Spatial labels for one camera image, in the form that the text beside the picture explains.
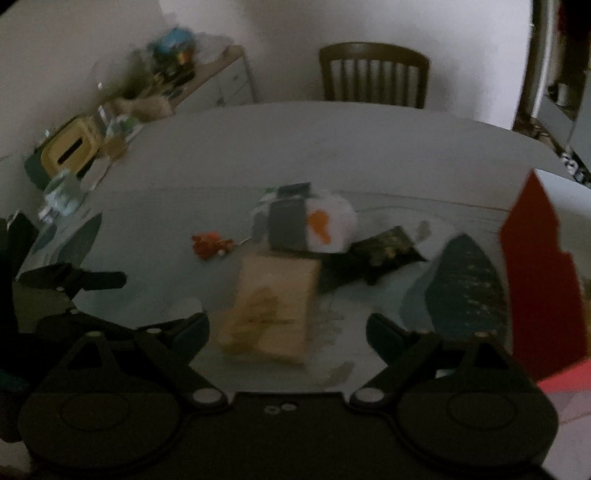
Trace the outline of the dark wooden chair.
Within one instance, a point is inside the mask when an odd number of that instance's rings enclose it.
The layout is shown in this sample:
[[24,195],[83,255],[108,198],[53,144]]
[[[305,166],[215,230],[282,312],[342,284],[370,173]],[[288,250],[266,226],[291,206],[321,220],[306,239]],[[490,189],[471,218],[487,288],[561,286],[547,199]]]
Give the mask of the dark wooden chair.
[[346,42],[318,51],[326,101],[425,107],[431,62],[397,45]]

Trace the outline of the red white cardboard box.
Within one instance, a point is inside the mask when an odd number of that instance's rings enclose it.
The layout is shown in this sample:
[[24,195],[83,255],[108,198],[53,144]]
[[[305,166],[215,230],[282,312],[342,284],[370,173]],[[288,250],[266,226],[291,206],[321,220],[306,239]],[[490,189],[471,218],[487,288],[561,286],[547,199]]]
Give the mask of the red white cardboard box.
[[589,391],[589,189],[532,170],[499,240],[515,360],[546,393]]

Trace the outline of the orange small toy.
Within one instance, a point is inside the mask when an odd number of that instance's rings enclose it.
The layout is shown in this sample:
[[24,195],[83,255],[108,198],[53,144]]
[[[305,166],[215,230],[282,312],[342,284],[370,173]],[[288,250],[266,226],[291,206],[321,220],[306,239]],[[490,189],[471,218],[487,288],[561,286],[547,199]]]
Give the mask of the orange small toy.
[[191,236],[193,253],[201,260],[225,256],[235,250],[235,242],[223,239],[216,232],[204,232]]

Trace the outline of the yellow tissue box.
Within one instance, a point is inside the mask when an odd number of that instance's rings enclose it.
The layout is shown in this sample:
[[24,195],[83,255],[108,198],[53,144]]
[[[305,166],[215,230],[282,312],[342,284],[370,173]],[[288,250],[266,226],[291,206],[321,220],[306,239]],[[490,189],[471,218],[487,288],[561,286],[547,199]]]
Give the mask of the yellow tissue box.
[[91,117],[78,116],[42,148],[41,165],[50,178],[60,171],[77,174],[99,151],[102,136]]

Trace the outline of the white green grey pouch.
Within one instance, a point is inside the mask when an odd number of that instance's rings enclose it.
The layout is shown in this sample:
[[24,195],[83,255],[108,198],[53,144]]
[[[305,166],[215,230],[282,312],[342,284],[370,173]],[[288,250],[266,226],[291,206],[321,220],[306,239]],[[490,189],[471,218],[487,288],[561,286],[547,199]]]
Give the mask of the white green grey pouch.
[[310,183],[266,190],[252,209],[252,241],[271,251],[343,253],[356,229],[358,216],[349,201]]

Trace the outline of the dark patterned packet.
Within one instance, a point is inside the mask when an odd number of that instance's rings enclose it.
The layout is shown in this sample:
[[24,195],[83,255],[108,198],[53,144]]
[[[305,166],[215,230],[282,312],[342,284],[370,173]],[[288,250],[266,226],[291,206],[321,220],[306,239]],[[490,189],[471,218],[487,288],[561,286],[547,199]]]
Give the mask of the dark patterned packet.
[[328,293],[353,282],[375,286],[386,275],[407,265],[426,262],[401,226],[353,242],[345,253],[322,257],[318,292]]

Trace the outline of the white side cabinet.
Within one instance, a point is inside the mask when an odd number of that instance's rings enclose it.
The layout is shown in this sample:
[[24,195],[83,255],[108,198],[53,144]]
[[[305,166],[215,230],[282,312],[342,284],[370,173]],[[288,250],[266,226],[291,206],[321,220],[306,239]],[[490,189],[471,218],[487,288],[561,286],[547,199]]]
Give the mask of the white side cabinet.
[[242,45],[231,45],[214,62],[198,65],[195,76],[169,100],[175,114],[256,103]]

